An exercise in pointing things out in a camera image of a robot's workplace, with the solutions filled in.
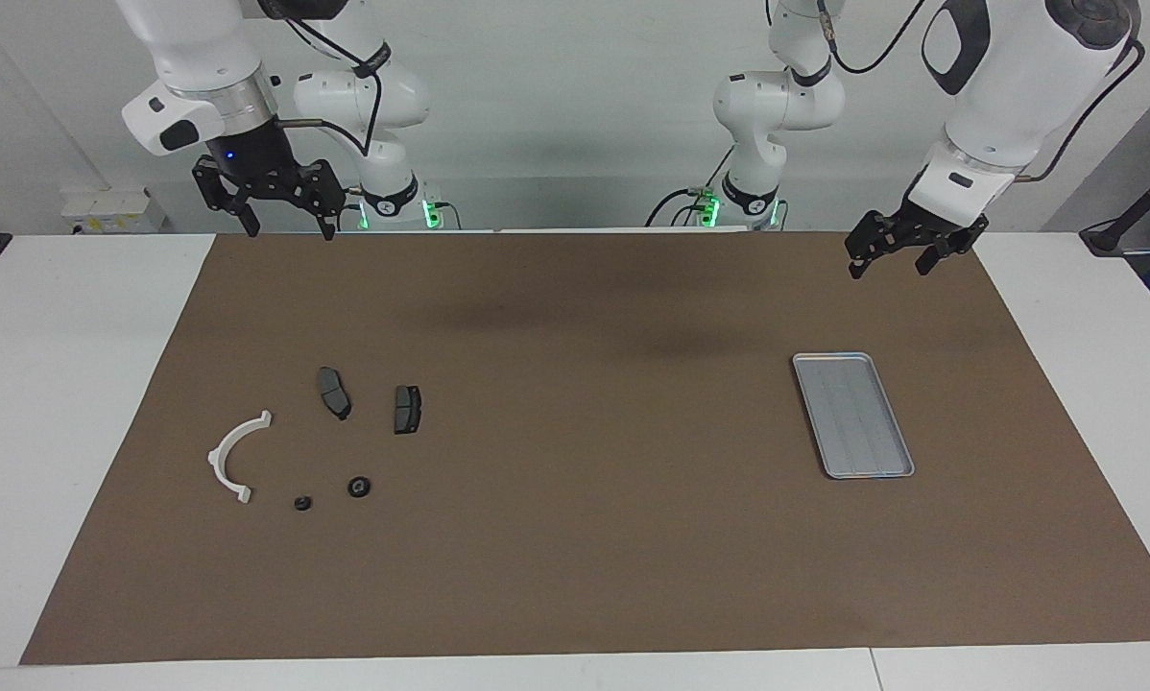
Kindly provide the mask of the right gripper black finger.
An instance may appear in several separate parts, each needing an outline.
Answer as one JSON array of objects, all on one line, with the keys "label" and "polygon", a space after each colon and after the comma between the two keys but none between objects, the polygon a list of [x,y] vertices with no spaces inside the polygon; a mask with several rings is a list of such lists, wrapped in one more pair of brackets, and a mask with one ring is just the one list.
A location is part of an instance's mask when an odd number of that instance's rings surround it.
[{"label": "right gripper black finger", "polygon": [[268,191],[271,200],[310,214],[324,240],[334,240],[339,216],[346,209],[347,192],[328,161],[282,166],[268,175]]},{"label": "right gripper black finger", "polygon": [[207,208],[233,216],[247,236],[258,236],[262,225],[250,207],[250,192],[246,189],[240,189],[237,193],[229,192],[215,158],[198,158],[192,167],[192,176]]}]

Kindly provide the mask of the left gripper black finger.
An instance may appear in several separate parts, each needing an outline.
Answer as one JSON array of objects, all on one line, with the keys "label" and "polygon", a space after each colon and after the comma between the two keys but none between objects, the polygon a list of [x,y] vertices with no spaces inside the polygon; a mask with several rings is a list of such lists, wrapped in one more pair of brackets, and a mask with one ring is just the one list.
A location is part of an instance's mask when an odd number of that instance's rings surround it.
[{"label": "left gripper black finger", "polygon": [[866,213],[846,237],[849,275],[852,279],[860,279],[877,258],[907,249],[910,240],[910,228],[903,227],[896,216],[877,210]]},{"label": "left gripper black finger", "polygon": [[982,235],[989,224],[988,218],[977,218],[977,222],[969,227],[958,228],[950,233],[940,233],[927,245],[923,253],[917,259],[917,272],[928,275],[941,261],[951,255],[969,253],[979,236]]}]

